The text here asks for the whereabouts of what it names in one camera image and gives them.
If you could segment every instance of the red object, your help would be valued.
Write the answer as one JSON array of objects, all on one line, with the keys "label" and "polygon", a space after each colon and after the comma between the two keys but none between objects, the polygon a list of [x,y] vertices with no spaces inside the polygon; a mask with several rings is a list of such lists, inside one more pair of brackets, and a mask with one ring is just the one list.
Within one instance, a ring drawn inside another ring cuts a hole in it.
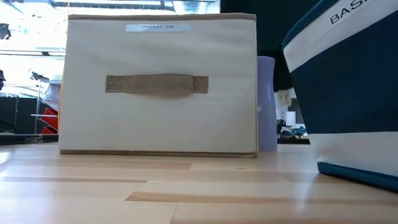
[{"label": "red object", "polygon": [[46,126],[43,128],[42,134],[57,134],[57,130],[51,128],[50,126]]},{"label": "red object", "polygon": [[51,126],[51,128],[55,129],[54,134],[56,134],[57,130],[58,130],[58,112],[54,109],[46,108],[44,110],[44,115],[55,115],[56,116],[56,117],[46,117],[46,116],[41,117],[41,120],[46,122],[49,126]]}]

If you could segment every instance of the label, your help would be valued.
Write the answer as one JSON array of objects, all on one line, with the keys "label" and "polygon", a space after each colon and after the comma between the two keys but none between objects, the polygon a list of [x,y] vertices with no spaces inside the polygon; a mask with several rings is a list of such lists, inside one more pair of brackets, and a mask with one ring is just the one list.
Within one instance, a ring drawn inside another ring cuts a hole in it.
[{"label": "label", "polygon": [[191,24],[131,24],[126,26],[126,32],[190,32],[191,29]]},{"label": "label", "polygon": [[374,0],[342,0],[333,5],[328,13],[320,16],[321,21],[317,25],[318,35],[313,41],[318,40],[323,35],[334,29],[336,26],[355,15],[357,12],[363,10],[370,5]]}]

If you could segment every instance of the blue trim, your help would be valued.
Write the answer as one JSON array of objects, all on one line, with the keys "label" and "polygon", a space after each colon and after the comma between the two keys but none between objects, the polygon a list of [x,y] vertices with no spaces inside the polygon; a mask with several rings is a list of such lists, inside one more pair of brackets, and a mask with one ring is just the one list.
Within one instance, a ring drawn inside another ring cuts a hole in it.
[{"label": "blue trim", "polygon": [[398,11],[292,73],[309,134],[398,131]]},{"label": "blue trim", "polygon": [[293,28],[287,33],[282,45],[283,48],[293,40],[293,38],[301,33],[308,25],[310,25],[315,19],[321,16],[326,10],[328,10],[332,5],[334,5],[339,0],[321,0],[316,4],[306,15],[299,20]]},{"label": "blue trim", "polygon": [[318,170],[321,174],[343,177],[398,192],[398,177],[392,175],[343,167],[326,162],[319,162]]}]

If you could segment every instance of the beige storage box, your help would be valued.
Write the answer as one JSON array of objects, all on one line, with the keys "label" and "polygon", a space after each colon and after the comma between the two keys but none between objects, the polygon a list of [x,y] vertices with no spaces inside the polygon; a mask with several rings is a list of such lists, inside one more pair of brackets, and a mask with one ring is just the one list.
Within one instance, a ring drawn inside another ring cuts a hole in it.
[{"label": "beige storage box", "polygon": [[256,56],[254,15],[72,15],[61,153],[254,157]]}]

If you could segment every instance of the fabric storage bin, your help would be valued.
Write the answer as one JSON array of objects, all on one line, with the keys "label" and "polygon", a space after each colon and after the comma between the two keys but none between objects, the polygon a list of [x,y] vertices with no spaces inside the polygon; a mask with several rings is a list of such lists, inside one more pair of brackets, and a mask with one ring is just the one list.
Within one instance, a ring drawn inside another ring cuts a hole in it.
[{"label": "fabric storage bin", "polygon": [[59,148],[255,157],[256,61],[255,15],[72,15]]},{"label": "fabric storage bin", "polygon": [[284,54],[321,173],[398,190],[398,1],[322,0]]}]

